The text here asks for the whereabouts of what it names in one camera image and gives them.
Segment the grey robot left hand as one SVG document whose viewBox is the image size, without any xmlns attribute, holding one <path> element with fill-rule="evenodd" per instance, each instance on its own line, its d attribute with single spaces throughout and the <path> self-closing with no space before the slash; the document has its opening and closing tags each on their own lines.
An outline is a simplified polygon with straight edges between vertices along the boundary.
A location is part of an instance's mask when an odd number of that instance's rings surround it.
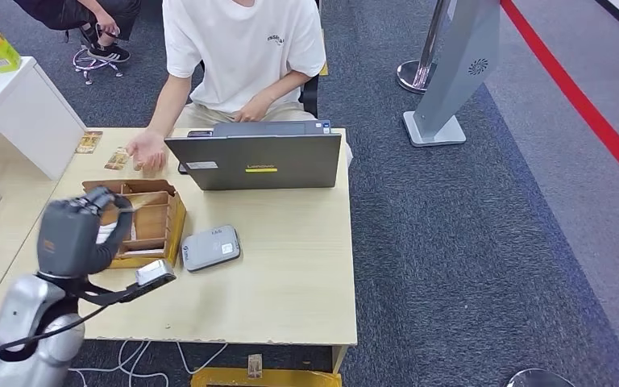
<svg viewBox="0 0 619 387">
<path fill-rule="evenodd" d="M 108 205 L 118 208 L 114 230 L 97 242 L 101 217 Z M 37 239 L 38 272 L 50 277 L 86 277 L 110 266 L 131 230 L 131 202 L 98 186 L 79 197 L 49 202 Z"/>
</svg>

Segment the person's left hand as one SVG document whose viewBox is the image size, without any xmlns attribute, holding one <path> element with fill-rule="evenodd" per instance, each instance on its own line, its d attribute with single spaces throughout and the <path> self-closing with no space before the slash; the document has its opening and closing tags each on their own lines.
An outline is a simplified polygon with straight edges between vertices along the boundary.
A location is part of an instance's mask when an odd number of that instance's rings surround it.
<svg viewBox="0 0 619 387">
<path fill-rule="evenodd" d="M 238 123 L 259 122 L 268 113 L 274 99 L 266 94 L 257 94 L 247 102 L 234 115 L 234 121 Z"/>
</svg>

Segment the person's right hand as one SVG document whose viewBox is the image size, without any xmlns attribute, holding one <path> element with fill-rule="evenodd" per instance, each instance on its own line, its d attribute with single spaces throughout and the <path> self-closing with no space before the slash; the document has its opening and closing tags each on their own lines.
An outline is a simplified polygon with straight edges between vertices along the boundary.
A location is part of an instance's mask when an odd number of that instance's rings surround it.
<svg viewBox="0 0 619 387">
<path fill-rule="evenodd" d="M 126 145 L 135 171 L 153 173 L 165 166 L 167 156 L 164 138 L 164 134 L 146 129 Z"/>
</svg>

